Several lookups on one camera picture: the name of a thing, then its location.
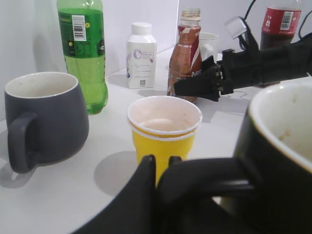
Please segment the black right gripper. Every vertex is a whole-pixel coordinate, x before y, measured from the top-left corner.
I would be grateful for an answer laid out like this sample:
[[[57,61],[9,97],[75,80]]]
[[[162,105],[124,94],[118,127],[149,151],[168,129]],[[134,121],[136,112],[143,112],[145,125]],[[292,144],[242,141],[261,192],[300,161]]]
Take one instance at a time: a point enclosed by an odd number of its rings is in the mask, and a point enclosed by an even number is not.
[[[218,101],[234,89],[304,78],[312,73],[312,35],[287,46],[262,51],[222,52],[217,64],[213,56],[202,62],[201,75],[174,84],[178,96]]]

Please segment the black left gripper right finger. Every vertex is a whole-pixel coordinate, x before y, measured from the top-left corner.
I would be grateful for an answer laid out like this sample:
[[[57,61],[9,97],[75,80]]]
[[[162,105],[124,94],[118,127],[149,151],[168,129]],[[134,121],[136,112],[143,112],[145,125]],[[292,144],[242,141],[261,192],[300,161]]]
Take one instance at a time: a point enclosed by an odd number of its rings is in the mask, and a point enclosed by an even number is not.
[[[169,158],[168,167],[175,167],[176,165],[179,165],[182,162],[182,158],[179,156],[171,156]]]

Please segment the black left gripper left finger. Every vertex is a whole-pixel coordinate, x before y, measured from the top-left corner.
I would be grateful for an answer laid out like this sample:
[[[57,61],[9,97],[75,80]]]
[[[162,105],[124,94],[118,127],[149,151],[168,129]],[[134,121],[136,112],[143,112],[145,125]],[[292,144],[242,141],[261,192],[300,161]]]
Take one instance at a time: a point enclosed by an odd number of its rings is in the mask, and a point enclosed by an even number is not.
[[[75,234],[153,234],[156,159],[144,156],[119,194]]]

